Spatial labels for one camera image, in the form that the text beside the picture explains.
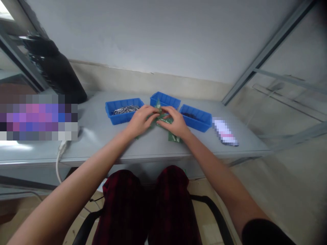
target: leg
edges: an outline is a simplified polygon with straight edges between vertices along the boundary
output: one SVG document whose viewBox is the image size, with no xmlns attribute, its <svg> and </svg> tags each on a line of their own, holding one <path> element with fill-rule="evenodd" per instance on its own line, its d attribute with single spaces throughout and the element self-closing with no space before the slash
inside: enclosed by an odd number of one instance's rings
<svg viewBox="0 0 327 245">
<path fill-rule="evenodd" d="M 176 166 L 167 167 L 158 177 L 149 244 L 202 244 L 187 185 L 187 176 Z"/>
<path fill-rule="evenodd" d="M 113 173 L 103 185 L 104 212 L 93 245 L 144 245 L 147 237 L 144 189 L 128 170 Z"/>
</svg>

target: blue plastic bin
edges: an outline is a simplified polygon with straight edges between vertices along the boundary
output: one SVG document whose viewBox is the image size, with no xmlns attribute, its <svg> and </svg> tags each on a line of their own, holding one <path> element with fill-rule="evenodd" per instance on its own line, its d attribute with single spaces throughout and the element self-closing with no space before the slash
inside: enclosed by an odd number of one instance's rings
<svg viewBox="0 0 327 245">
<path fill-rule="evenodd" d="M 125 123 L 125 122 L 127 123 L 132 119 L 132 116 L 134 115 L 135 112 L 128 112 L 119 115 L 112 114 L 114 110 L 117 110 L 121 107 L 125 107 L 128 105 L 138 105 L 141 108 L 141 106 L 143 106 L 144 103 L 140 98 L 106 102 L 106 112 L 108 114 L 108 118 L 110 118 L 111 120 L 112 125 Z"/>
<path fill-rule="evenodd" d="M 158 101 L 158 98 L 160 100 L 161 106 L 172 106 L 175 109 L 179 107 L 181 104 L 181 100 L 176 99 L 174 97 L 171 97 L 169 95 L 166 95 L 161 92 L 156 92 L 154 95 L 150 97 L 150 105 L 155 107 Z"/>
<path fill-rule="evenodd" d="M 180 109 L 180 113 L 193 115 L 196 119 L 183 115 L 186 125 L 203 133 L 212 126 L 212 115 L 208 112 L 184 104 Z"/>
</svg>

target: small part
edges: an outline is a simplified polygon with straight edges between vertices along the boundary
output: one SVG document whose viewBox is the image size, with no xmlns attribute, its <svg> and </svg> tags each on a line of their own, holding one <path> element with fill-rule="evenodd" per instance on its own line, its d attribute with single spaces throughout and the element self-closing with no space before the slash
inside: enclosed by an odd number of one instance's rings
<svg viewBox="0 0 327 245">
<path fill-rule="evenodd" d="M 114 110 L 112 112 L 113 115 L 119 115 L 119 114 L 124 114 L 124 113 L 129 113 L 129 112 L 135 112 L 137 110 L 139 110 L 139 106 L 137 105 L 128 105 L 126 107 L 121 107 L 117 110 Z"/>
</svg>

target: black sleeve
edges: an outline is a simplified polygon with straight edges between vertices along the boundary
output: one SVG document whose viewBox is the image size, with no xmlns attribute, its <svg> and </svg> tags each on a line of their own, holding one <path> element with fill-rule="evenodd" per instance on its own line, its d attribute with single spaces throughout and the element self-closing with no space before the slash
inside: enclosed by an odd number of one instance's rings
<svg viewBox="0 0 327 245">
<path fill-rule="evenodd" d="M 242 231 L 243 245 L 295 245 L 295 243 L 273 222 L 266 219 L 249 221 Z"/>
</svg>

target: black water bottle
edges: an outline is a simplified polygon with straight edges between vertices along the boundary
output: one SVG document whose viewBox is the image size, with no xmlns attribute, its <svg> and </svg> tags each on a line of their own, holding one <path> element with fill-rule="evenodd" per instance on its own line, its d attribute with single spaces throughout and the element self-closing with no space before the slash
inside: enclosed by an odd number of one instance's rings
<svg viewBox="0 0 327 245">
<path fill-rule="evenodd" d="M 30 61 L 57 94 L 65 95 L 66 103 L 86 101 L 87 95 L 72 66 L 52 40 L 40 36 L 21 36 L 20 39 L 29 52 Z"/>
</svg>

